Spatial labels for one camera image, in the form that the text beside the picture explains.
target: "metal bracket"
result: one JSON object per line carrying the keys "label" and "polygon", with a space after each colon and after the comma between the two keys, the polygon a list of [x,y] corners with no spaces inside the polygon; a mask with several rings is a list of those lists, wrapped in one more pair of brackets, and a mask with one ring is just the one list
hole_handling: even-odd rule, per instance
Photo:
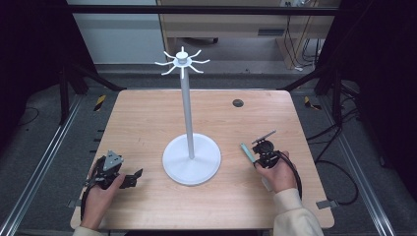
{"label": "metal bracket", "polygon": [[329,200],[324,200],[321,202],[316,202],[316,205],[319,209],[323,209],[323,208],[335,208],[335,207],[339,207],[339,204],[337,201],[333,200],[333,201],[329,201]]}

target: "metal rail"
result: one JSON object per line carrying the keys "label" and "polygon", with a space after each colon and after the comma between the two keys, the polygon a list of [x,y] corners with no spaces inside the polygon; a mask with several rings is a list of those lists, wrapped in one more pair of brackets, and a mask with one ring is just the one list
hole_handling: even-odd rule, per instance
{"label": "metal rail", "polygon": [[203,14],[203,15],[283,15],[355,17],[352,9],[248,6],[138,6],[138,5],[45,5],[44,10],[89,14]]}
{"label": "metal rail", "polygon": [[49,143],[49,146],[43,154],[43,157],[41,158],[39,164],[37,165],[27,185],[25,186],[24,191],[22,192],[12,211],[9,213],[7,219],[2,223],[0,228],[1,236],[11,236],[16,233],[30,206],[31,201],[39,189],[43,177],[45,176],[50,164],[55,157],[58,148],[61,146],[63,139],[65,138],[71,124],[73,123],[74,117],[77,114],[82,100],[83,97],[81,95],[76,95],[76,98],[71,106],[71,113],[69,114],[67,121],[58,127],[58,130],[56,131],[52,141]]}
{"label": "metal rail", "polygon": [[[331,109],[328,99],[324,99],[319,96],[320,104],[323,105],[324,111],[326,112],[328,119],[331,124],[334,124],[331,115]],[[365,206],[368,209],[369,214],[371,215],[372,220],[374,221],[375,227],[377,228],[380,235],[383,236],[393,236],[395,232],[387,218],[386,213],[384,212],[383,207],[381,206],[380,201],[378,200],[377,195],[374,192],[374,189],[371,186],[368,178],[366,177],[364,171],[359,165],[355,153],[349,145],[349,142],[346,140],[343,132],[340,133],[339,137],[340,148],[343,152],[344,159],[347,166],[349,167],[350,172],[352,173],[353,178],[358,184],[359,192],[361,194],[362,200],[365,203]]]}

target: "round white base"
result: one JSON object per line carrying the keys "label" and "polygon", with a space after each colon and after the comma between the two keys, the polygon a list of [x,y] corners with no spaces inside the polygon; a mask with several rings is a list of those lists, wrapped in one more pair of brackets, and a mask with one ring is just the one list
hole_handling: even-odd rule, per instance
{"label": "round white base", "polygon": [[209,137],[193,134],[194,159],[189,157],[187,135],[171,141],[162,157],[163,168],[169,177],[186,186],[200,185],[210,179],[220,167],[221,154]]}

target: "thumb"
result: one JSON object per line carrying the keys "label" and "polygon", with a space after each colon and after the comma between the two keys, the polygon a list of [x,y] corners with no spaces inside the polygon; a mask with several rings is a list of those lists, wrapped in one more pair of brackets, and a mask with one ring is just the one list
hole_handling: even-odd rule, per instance
{"label": "thumb", "polygon": [[266,171],[258,162],[255,162],[255,168],[257,169],[257,172],[261,175],[263,175]]}

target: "white wall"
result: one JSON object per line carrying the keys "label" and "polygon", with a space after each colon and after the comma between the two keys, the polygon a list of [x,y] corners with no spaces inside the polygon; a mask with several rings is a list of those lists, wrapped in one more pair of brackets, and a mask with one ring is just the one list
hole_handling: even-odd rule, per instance
{"label": "white wall", "polygon": [[[155,5],[155,0],[67,0],[70,5]],[[94,64],[163,62],[158,15],[74,14]]]}

